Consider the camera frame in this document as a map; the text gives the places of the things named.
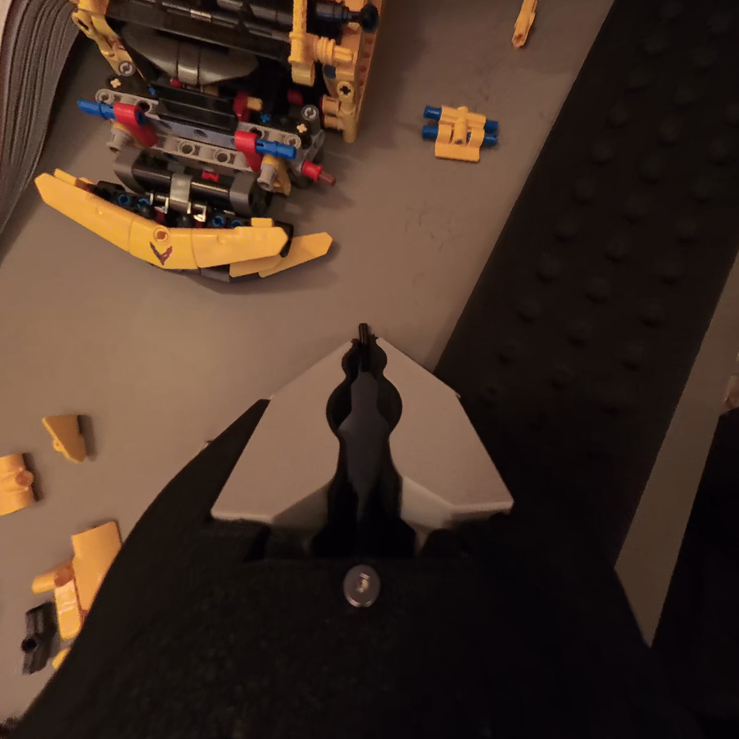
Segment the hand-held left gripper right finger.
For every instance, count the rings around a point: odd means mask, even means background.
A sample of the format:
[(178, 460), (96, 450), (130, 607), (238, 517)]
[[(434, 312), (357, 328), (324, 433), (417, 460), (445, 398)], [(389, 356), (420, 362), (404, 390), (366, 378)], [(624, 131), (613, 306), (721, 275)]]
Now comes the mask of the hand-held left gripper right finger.
[(512, 512), (513, 497), (457, 393), (387, 340), (370, 338), (382, 419), (376, 493), (400, 546), (415, 553), (437, 530)]

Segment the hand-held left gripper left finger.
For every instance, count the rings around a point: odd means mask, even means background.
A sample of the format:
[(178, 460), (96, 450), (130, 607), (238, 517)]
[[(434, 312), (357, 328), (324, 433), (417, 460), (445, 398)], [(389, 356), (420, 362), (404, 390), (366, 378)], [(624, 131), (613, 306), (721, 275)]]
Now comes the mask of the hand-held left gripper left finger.
[(312, 538), (327, 523), (338, 430), (352, 411), (356, 365), (346, 341), (274, 393), (211, 508), (225, 522), (253, 522)]

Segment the yellow toy brick car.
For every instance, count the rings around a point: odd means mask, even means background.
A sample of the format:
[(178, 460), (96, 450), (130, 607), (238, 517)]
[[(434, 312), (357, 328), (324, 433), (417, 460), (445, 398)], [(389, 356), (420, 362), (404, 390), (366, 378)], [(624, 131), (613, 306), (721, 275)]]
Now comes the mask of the yellow toy brick car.
[(56, 170), (42, 200), (153, 267), (231, 282), (326, 255), (274, 197), (331, 187), (325, 135), (356, 140), (382, 2), (75, 2), (112, 68), (79, 99), (110, 123), (116, 182)]

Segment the yellow panel brick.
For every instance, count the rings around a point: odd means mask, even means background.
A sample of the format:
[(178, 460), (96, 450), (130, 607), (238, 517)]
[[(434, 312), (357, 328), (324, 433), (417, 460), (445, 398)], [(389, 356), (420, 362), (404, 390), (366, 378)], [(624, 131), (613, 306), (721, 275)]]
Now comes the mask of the yellow panel brick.
[(436, 158), (477, 163), (483, 149), (497, 146), (498, 121), (472, 112), (466, 106), (426, 106), (421, 137), (434, 143)]

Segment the yellow connector brick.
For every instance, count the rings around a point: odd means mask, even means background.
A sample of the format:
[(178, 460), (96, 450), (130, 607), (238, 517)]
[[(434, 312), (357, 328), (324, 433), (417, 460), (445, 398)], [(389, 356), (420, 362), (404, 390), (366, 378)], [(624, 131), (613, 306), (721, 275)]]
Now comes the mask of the yellow connector brick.
[(514, 49), (521, 49), (526, 45), (535, 22), (537, 7), (537, 0), (522, 1), (520, 11), (513, 28), (512, 47)]

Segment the instruction booklet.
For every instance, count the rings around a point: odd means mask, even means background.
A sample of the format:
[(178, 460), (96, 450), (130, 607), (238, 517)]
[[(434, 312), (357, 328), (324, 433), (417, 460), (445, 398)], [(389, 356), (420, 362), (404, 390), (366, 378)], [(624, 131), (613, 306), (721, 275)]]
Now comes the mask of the instruction booklet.
[(67, 1), (1, 2), (1, 229), (30, 184), (79, 30)]

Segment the grey desk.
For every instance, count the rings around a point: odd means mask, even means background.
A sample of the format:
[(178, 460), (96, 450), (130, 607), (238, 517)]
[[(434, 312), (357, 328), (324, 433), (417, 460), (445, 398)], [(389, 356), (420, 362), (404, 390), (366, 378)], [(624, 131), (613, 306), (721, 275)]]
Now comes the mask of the grey desk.
[[(366, 322), (448, 385), (439, 360), (613, 4), (541, 2), (515, 50), (518, 2), (387, 2), (358, 139), (325, 145), (336, 188), (273, 204), (332, 245), (282, 273), (171, 274), (30, 189), (2, 262), (2, 454), (32, 460), (42, 497), (2, 517), (11, 737), (701, 736), (646, 643), (692, 505), (644, 523), (688, 380), (615, 562), (573, 509), (513, 495), (411, 553), (378, 506), (385, 432), (358, 355)], [(426, 106), (498, 121), (497, 146), (436, 158)], [(215, 520), (271, 396), (350, 340), (325, 526)], [(82, 463), (42, 425), (66, 413)], [(51, 600), (32, 580), (109, 521), (122, 547), (71, 650), (22, 674), (24, 614)]]

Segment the pile of yellow bricks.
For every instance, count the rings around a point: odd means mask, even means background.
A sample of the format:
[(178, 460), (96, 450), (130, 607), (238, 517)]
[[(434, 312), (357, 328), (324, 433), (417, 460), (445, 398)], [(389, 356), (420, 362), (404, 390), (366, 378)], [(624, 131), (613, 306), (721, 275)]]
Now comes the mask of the pile of yellow bricks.
[[(81, 417), (72, 413), (42, 418), (52, 448), (73, 463), (89, 456)], [(34, 473), (22, 453), (2, 456), (1, 514), (20, 512), (40, 501)], [(51, 600), (24, 614), (22, 674), (42, 671), (50, 662), (58, 670), (79, 635), (106, 574), (122, 547), (118, 524), (105, 522), (71, 537), (72, 557), (32, 580), (36, 595)]]

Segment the black studded baseplate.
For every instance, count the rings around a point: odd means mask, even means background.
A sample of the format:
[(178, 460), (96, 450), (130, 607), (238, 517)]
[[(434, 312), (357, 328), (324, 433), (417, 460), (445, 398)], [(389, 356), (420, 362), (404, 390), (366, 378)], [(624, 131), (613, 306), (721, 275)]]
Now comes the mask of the black studded baseplate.
[(439, 360), (615, 562), (737, 254), (738, 2), (614, 2)]

